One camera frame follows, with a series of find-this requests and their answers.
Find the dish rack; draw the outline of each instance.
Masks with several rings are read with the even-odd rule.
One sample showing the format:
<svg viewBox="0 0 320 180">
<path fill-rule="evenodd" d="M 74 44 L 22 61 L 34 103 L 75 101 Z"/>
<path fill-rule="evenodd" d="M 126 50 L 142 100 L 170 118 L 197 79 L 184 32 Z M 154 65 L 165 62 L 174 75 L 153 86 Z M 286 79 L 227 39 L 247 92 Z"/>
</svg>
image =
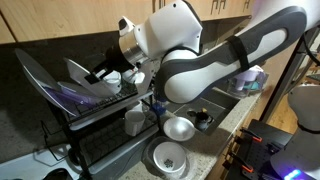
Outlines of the dish rack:
<svg viewBox="0 0 320 180">
<path fill-rule="evenodd" d="M 122 90 L 118 94 L 105 99 L 94 107 L 89 108 L 82 104 L 75 104 L 80 114 L 76 117 L 47 101 L 70 143 L 69 159 L 74 165 L 81 166 L 82 177 L 91 179 L 93 174 L 99 173 L 108 164 L 112 164 L 109 156 L 114 159 L 114 154 L 122 154 L 126 149 L 134 148 L 135 145 L 141 144 L 142 140 L 149 137 L 151 139 L 151 136 L 158 131 L 158 118 L 148 118 L 148 115 L 146 115 L 146 121 L 137 136 L 129 136 L 124 131 L 125 107 L 148 97 L 149 103 L 144 102 L 150 106 L 152 95 L 151 89 L 146 93 L 139 94 L 134 84 L 123 81 Z M 42 123 L 42 128 L 45 132 L 47 148 L 50 150 L 48 135 L 55 133 L 51 133 L 44 123 Z"/>
</svg>

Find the stainless steel sink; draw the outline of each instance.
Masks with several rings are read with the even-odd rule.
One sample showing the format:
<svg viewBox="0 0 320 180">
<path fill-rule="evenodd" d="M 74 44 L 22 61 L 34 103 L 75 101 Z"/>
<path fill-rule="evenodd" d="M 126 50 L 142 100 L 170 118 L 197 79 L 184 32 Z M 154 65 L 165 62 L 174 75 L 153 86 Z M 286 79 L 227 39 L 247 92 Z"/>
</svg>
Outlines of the stainless steel sink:
<svg viewBox="0 0 320 180">
<path fill-rule="evenodd" d="M 220 91 L 219 89 L 212 89 L 202 98 L 190 104 L 181 105 L 169 103 L 166 105 L 166 108 L 176 116 L 189 119 L 192 123 L 195 123 L 195 119 L 194 117 L 188 116 L 187 111 L 190 109 L 200 111 L 201 108 L 205 108 L 207 113 L 213 117 L 214 121 L 209 124 L 208 128 L 199 131 L 210 135 L 239 101 L 240 99 L 232 97 L 231 95 Z"/>
</svg>

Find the white cup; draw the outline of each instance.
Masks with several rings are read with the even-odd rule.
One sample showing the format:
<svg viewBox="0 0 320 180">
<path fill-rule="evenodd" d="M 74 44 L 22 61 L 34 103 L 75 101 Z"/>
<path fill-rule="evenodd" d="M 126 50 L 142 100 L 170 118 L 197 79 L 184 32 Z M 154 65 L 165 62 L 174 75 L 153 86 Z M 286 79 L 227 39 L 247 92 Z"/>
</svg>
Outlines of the white cup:
<svg viewBox="0 0 320 180">
<path fill-rule="evenodd" d="M 142 129 L 146 116 L 141 111 L 130 110 L 125 116 L 125 132 L 130 136 L 136 136 Z"/>
<path fill-rule="evenodd" d="M 127 106 L 126 109 L 127 109 L 127 111 L 134 110 L 134 111 L 141 111 L 142 112 L 142 102 L 141 101 L 134 102 L 134 103 L 130 104 L 129 106 Z"/>
</svg>

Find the metal bowl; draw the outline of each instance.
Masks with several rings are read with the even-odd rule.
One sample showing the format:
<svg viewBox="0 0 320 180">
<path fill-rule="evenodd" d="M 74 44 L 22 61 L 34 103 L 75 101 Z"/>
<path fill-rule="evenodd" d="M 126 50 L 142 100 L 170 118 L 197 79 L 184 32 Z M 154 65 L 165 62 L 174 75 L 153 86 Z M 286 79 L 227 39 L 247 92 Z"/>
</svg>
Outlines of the metal bowl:
<svg viewBox="0 0 320 180">
<path fill-rule="evenodd" d="M 188 119 L 174 117 L 168 119 L 163 126 L 165 134 L 175 141 L 187 141 L 193 137 L 195 129 Z"/>
</svg>

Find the blue light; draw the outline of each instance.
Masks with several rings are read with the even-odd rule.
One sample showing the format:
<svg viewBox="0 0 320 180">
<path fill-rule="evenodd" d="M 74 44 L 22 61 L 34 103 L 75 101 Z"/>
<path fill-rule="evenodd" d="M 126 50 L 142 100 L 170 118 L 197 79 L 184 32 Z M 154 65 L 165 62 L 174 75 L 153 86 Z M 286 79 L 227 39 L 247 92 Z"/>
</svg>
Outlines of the blue light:
<svg viewBox="0 0 320 180">
<path fill-rule="evenodd" d="M 284 180 L 292 180 L 296 177 L 298 177 L 301 174 L 301 171 L 299 169 L 295 169 L 293 170 L 291 173 L 289 173 L 288 175 L 286 175 L 284 177 Z"/>
</svg>

